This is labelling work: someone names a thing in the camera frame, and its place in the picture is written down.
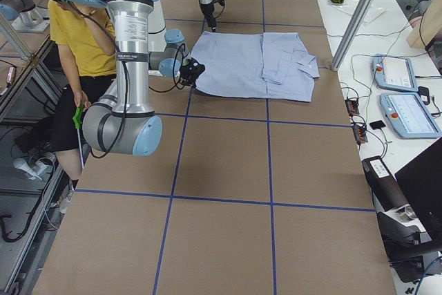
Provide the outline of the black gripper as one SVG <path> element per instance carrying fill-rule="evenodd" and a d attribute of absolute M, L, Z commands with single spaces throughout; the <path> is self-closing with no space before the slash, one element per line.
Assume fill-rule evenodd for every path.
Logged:
<path fill-rule="evenodd" d="M 178 83 L 182 86 L 195 86 L 198 77 L 205 71 L 205 65 L 194 58 L 190 58 L 187 64 L 180 67 Z"/>
<path fill-rule="evenodd" d="M 216 32 L 217 29 L 217 22 L 213 15 L 216 3 L 220 4 L 222 7 L 225 7 L 224 0 L 199 0 L 200 9 L 207 21 L 208 27 L 211 29 L 211 32 Z"/>

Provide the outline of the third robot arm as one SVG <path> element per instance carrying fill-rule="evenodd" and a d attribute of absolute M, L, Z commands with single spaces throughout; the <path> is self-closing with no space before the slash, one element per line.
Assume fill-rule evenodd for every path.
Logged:
<path fill-rule="evenodd" d="M 1 14 L 8 20 L 16 19 L 21 13 L 34 10 L 33 0 L 1 0 Z"/>

